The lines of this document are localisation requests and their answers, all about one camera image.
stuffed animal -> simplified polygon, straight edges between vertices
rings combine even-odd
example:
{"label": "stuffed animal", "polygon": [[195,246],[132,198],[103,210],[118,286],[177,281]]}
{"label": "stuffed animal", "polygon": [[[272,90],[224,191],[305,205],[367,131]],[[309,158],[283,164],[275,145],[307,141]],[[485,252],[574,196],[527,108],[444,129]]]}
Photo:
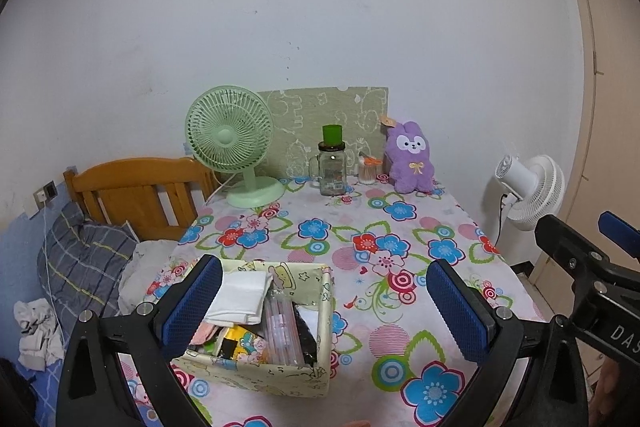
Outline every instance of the stuffed animal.
{"label": "stuffed animal", "polygon": [[386,136],[385,154],[391,160],[389,177],[396,192],[433,190],[435,169],[429,161],[429,143],[415,122],[396,123]]}

yellow bow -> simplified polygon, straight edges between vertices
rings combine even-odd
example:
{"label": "yellow bow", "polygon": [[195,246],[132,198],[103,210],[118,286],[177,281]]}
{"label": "yellow bow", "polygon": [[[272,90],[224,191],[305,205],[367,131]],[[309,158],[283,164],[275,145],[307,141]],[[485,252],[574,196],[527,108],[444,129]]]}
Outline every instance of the yellow bow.
{"label": "yellow bow", "polygon": [[422,174],[422,168],[424,167],[424,163],[409,163],[409,168],[414,170],[414,174]]}

floral tablecloth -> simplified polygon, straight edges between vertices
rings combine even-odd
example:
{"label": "floral tablecloth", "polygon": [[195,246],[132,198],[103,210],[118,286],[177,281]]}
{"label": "floral tablecloth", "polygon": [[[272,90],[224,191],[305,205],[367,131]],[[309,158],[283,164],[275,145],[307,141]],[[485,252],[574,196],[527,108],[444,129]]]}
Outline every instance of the floral tablecloth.
{"label": "floral tablecloth", "polygon": [[[204,253],[228,259],[325,263],[334,274],[331,384],[326,398],[272,396],[195,378],[175,368],[215,427],[433,426],[463,392],[476,365],[465,361],[425,288],[433,259],[446,259],[492,307],[522,319],[540,312],[489,239],[454,197],[400,195],[381,176],[355,179],[345,196],[327,198],[308,179],[283,180],[284,196],[239,210],[216,195],[188,229],[170,266],[148,289],[159,298],[186,263]],[[130,358],[123,367],[149,425],[159,425]],[[524,371],[520,361],[494,411],[499,424]]]}

green fan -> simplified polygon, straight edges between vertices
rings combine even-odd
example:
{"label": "green fan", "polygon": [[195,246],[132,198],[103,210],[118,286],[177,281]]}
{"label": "green fan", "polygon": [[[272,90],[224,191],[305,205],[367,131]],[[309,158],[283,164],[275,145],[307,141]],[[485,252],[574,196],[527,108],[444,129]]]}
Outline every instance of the green fan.
{"label": "green fan", "polygon": [[277,200],[284,185],[255,176],[271,143],[271,112],[258,94],[238,86],[218,86],[197,97],[184,124],[193,155],[218,172],[242,172],[243,181],[227,193],[238,208],[255,208]]}

storage box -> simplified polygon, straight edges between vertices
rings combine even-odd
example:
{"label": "storage box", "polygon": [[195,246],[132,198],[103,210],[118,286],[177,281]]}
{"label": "storage box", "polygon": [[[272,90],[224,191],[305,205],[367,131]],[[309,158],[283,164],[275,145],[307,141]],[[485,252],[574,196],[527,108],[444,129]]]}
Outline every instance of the storage box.
{"label": "storage box", "polygon": [[315,367],[293,367],[270,363],[235,362],[187,352],[174,363],[199,378],[221,381],[232,387],[263,391],[279,396],[307,398],[325,396],[329,390],[332,315],[334,295],[331,268],[315,263],[265,263],[221,259],[224,271],[262,270],[273,274],[293,302],[318,309],[318,363]]}

